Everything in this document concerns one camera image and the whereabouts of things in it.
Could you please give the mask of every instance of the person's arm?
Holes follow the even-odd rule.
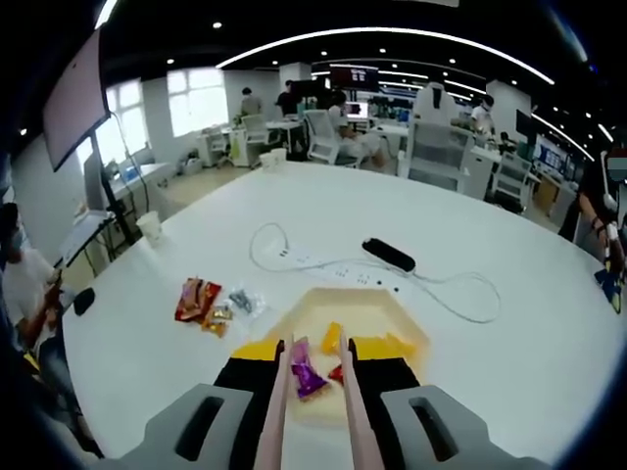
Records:
[[[581,193],[579,195],[579,208],[581,209],[581,213],[586,217],[592,224],[593,230],[598,234],[599,241],[605,246],[607,244],[607,233],[605,231],[605,224],[597,215],[597,211],[593,207],[590,199],[586,196],[585,193]]]
[[[357,133],[348,125],[343,125],[339,129],[340,136],[345,139],[357,138]]]
[[[59,297],[59,289],[52,287],[46,293],[42,305],[37,309],[37,313],[30,320],[26,319],[22,315],[20,307],[11,299],[7,299],[7,311],[11,322],[16,325],[16,328],[20,332],[24,343],[28,348],[33,348],[37,342],[37,338],[41,334],[41,329],[46,321],[52,321],[53,319],[48,317],[48,309],[54,298]]]

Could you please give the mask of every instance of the desk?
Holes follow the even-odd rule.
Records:
[[[368,194],[376,197],[365,210]],[[152,416],[196,384],[213,383],[235,348],[262,337],[311,287],[338,285],[254,267],[251,237],[269,221],[330,259],[362,259],[362,241],[379,237],[429,276],[481,272],[503,301],[501,318],[487,325],[458,319],[419,289],[392,292],[431,340],[427,382],[477,413],[491,440],[516,456],[555,464],[588,425],[625,344],[621,316],[592,275],[598,261],[522,217],[451,191],[286,163],[276,173],[252,171],[171,217],[163,244],[130,247],[93,282],[94,305],[81,317],[64,315],[74,389],[105,455],[139,445]],[[263,251],[277,240],[270,230],[257,243]],[[177,323],[190,275],[226,288],[244,283],[264,296],[267,311],[250,329],[233,323],[222,340]],[[436,289],[466,314],[485,315],[481,288]],[[289,413],[283,449],[283,468],[353,468],[347,429],[298,424]]]
[[[287,151],[293,152],[292,147],[292,131],[303,126],[302,121],[297,120],[269,120],[265,123],[265,127],[268,130],[284,130],[287,133]],[[232,157],[233,164],[235,166],[247,166],[253,167],[257,164],[259,155],[249,156],[246,145],[246,130],[241,128],[224,127],[222,129],[223,134],[229,135],[231,144],[231,153],[233,153],[233,146],[238,148],[238,154]]]

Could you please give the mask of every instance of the orange snack bag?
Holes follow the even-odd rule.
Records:
[[[337,354],[340,346],[340,335],[342,334],[342,325],[332,321],[329,324],[326,334],[322,339],[321,349],[327,355]]]

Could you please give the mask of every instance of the office chair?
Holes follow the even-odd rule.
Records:
[[[326,110],[305,111],[305,122],[310,129],[310,160],[327,162],[330,165],[359,168],[362,159],[340,155],[340,141],[335,135],[329,112]]]
[[[474,146],[471,132],[448,125],[410,123],[406,156],[399,161],[398,175],[463,193],[470,176],[465,160]]]
[[[247,145],[262,145],[272,147],[279,143],[280,132],[278,130],[269,130],[265,126],[265,120],[262,115],[244,116],[242,123],[246,129]]]
[[[530,162],[505,152],[492,180],[494,202],[510,212],[523,213],[526,209],[523,193],[530,170]]]

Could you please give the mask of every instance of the power strip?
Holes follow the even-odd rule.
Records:
[[[285,249],[278,243],[264,250],[264,257],[271,262],[272,266],[284,267],[286,269],[312,266],[333,261],[333,258],[315,255],[294,244],[290,244],[290,248]],[[367,258],[364,258],[363,261],[375,262]],[[340,283],[346,287],[387,289],[395,296],[400,296],[403,292],[409,293],[411,287],[408,279],[397,272],[385,269],[383,264],[378,268],[362,265],[354,261],[338,262],[323,267],[308,269],[304,272],[327,281]]]

